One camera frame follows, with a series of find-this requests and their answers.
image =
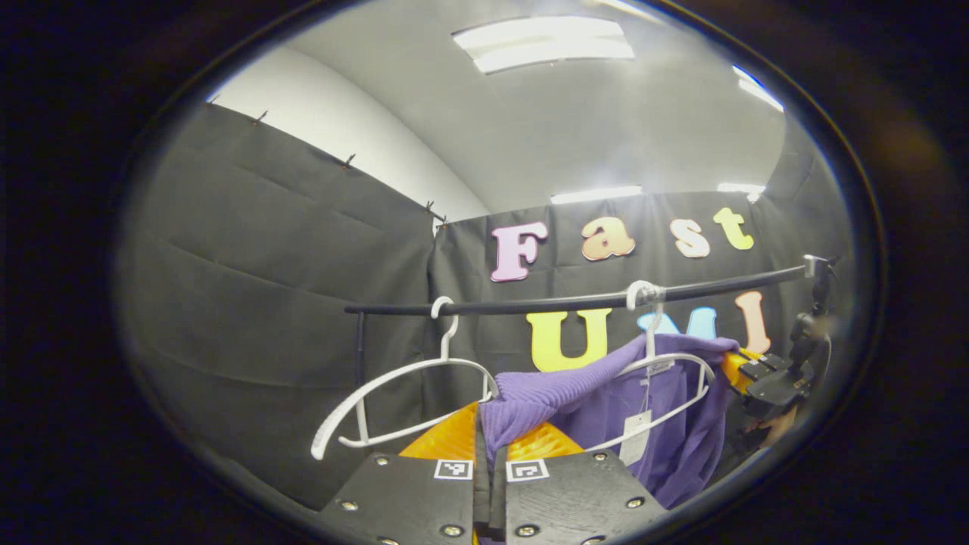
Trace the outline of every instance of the black curtain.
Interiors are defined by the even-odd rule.
[[[804,254],[837,258],[837,279],[830,295],[834,346],[831,360],[847,341],[857,296],[866,290],[857,285],[855,233],[848,205],[856,198],[842,188],[830,165],[804,128],[788,118],[787,134],[780,160],[767,183],[765,194],[752,207],[753,221],[765,234],[766,255],[773,267],[798,260]],[[799,312],[811,307],[810,289],[802,285],[780,286],[785,304],[785,352],[790,343],[787,335]],[[825,372],[826,359],[812,360],[819,373]]]
[[[723,227],[713,221],[713,216],[724,207],[744,217],[741,229],[754,238],[753,247],[739,250],[728,242]],[[581,230],[588,222],[604,216],[621,219],[636,246],[625,256],[589,261],[581,251],[585,240]],[[709,241],[709,255],[688,258],[680,253],[670,229],[677,218],[697,222]],[[528,276],[517,281],[492,281],[490,274],[496,267],[497,255],[492,230],[537,221],[547,225],[549,234],[539,242],[535,262],[527,265]],[[618,292],[638,279],[674,286],[773,271],[781,264],[768,255],[764,240],[761,224],[752,221],[751,203],[737,193],[644,195],[498,213],[455,222],[439,231],[428,265],[431,298],[446,295],[456,302],[497,302],[571,297]],[[783,267],[800,264],[799,258],[792,259]],[[757,291],[764,297],[767,336],[772,342],[780,341],[787,332],[778,288],[767,286]],[[735,338],[744,346],[747,330],[735,304],[740,293],[743,292],[668,303],[665,312],[686,333],[691,311],[700,306],[712,307],[717,314],[717,335]],[[607,317],[609,351],[641,333],[636,321],[648,311],[637,309],[630,313],[617,308]],[[437,350],[436,342],[448,325],[443,319],[428,329],[428,351]],[[452,355],[478,361],[492,372],[534,371],[531,336],[532,327],[524,315],[462,316],[452,341]],[[578,356],[585,348],[584,322],[571,312],[562,324],[562,353]],[[474,399],[480,391],[480,381],[472,372],[430,369],[424,381],[424,410],[430,415],[455,408]]]
[[[135,375],[179,431],[320,508],[367,454],[317,427],[359,381],[421,357],[420,317],[371,317],[362,369],[347,303],[427,300],[431,217],[264,123],[200,107],[141,173],[118,253]],[[373,433],[417,423],[421,378],[369,398]],[[351,414],[340,432],[356,437]],[[388,448],[401,448],[392,443]]]

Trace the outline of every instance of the hanger hook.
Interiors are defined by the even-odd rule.
[[[441,296],[434,301],[434,305],[430,308],[430,317],[437,319],[440,311],[441,305],[444,303],[453,304],[454,300],[448,296]],[[444,336],[441,337],[441,358],[447,360],[451,355],[451,338],[457,333],[457,314],[454,315],[454,320],[451,322],[451,328],[448,329]]]
[[[640,294],[645,295],[646,301],[654,303],[655,306],[653,321],[649,323],[649,329],[646,331],[646,357],[653,358],[656,356],[656,330],[663,321],[663,299],[666,297],[666,288],[645,280],[637,280],[626,289],[626,308],[635,310],[636,297]]]
[[[655,303],[658,309],[662,309],[666,289],[652,282],[637,280],[626,289],[626,308],[636,310],[636,298],[639,295],[646,296],[647,303]]]

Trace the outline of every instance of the clothing rack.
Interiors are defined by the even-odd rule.
[[[772,272],[758,272],[723,280],[712,280],[665,288],[663,301],[685,301],[711,295],[719,295],[737,290],[745,290],[789,282],[799,278],[812,278],[818,275],[818,265],[828,260],[812,255],[804,256],[804,265]],[[637,303],[643,303],[643,296]],[[550,299],[525,299],[495,303],[445,303],[438,311],[442,316],[456,314],[527,314],[530,312],[554,312],[561,310],[586,310],[590,308],[618,308],[626,305],[626,291],[602,295],[578,297],[559,297]],[[357,315],[357,350],[354,364],[357,370],[357,383],[362,386],[363,377],[363,334],[367,314],[387,316],[430,316],[432,305],[347,305],[344,312]]]

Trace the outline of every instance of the white wall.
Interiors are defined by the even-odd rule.
[[[215,104],[259,117],[393,187],[448,220],[488,209],[397,117],[331,68],[300,52],[277,48],[212,94]]]

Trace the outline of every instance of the yellow letter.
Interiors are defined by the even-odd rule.
[[[700,234],[700,226],[692,219],[675,219],[670,224],[672,235],[677,238],[676,249],[685,257],[710,255],[710,243]]]
[[[727,235],[727,240],[734,248],[749,250],[754,247],[754,238],[750,235],[744,235],[743,231],[740,231],[740,225],[743,223],[742,215],[735,214],[733,210],[723,207],[717,212],[717,215],[713,216],[713,221],[723,226],[724,234]]]
[[[589,261],[599,261],[612,255],[626,255],[636,247],[636,241],[626,232],[626,225],[617,217],[593,219],[582,228],[582,255]]]
[[[743,311],[743,321],[747,324],[747,350],[764,354],[770,348],[770,339],[764,329],[764,315],[761,313],[761,292],[740,294],[734,303]]]
[[[532,325],[532,362],[538,370],[583,368],[602,358],[607,352],[606,316],[611,308],[579,310],[585,320],[585,353],[577,358],[562,355],[562,320],[568,312],[535,312],[525,319]]]

